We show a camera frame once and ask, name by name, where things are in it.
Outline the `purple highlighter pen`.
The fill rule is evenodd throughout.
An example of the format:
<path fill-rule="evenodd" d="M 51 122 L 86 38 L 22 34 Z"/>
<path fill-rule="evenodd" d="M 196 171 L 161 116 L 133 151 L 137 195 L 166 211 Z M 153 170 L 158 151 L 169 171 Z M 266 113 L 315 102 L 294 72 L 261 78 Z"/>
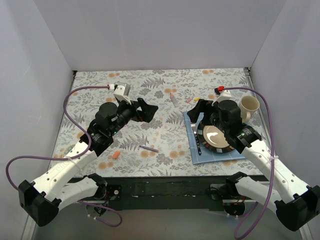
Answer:
<path fill-rule="evenodd" d="M 155 152 L 155 153 L 159 153 L 160 152 L 158 149 L 155 149 L 155 148 L 152 148 L 152 147 L 148 147 L 148 146 L 139 145 L 139 147 L 144 149 L 144 150 L 152 151 L 152 152 Z"/>

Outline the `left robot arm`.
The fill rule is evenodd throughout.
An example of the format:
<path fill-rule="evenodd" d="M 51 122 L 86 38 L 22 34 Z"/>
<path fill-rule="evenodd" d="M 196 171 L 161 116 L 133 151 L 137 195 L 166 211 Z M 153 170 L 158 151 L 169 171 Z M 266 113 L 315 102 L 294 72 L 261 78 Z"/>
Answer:
<path fill-rule="evenodd" d="M 107 194 L 107 182 L 96 173 L 82 180 L 68 182 L 87 164 L 96 160 L 113 142 L 113 136 L 129 121 L 149 123 L 158 106 L 143 98 L 118 104 L 102 104 L 90 123 L 87 133 L 74 145 L 65 159 L 32 182 L 24 180 L 18 186 L 21 207 L 43 227 L 63 208 L 85 198 L 102 200 Z"/>

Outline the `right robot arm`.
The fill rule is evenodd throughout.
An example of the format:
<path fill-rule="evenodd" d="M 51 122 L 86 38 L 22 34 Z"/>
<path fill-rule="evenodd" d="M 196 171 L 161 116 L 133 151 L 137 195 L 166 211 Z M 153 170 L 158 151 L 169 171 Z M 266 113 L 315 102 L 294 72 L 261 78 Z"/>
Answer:
<path fill-rule="evenodd" d="M 203 114 L 205 125 L 217 127 L 228 144 L 250 160 L 269 180 L 271 189 L 241 173 L 226 186 L 230 198 L 245 195 L 260 204 L 268 202 L 267 207 L 293 232 L 319 215 L 320 187 L 311 187 L 299 179 L 272 153 L 262 136 L 242 122 L 241 110 L 235 101 L 200 99 L 187 115 L 195 123 L 200 114 Z"/>

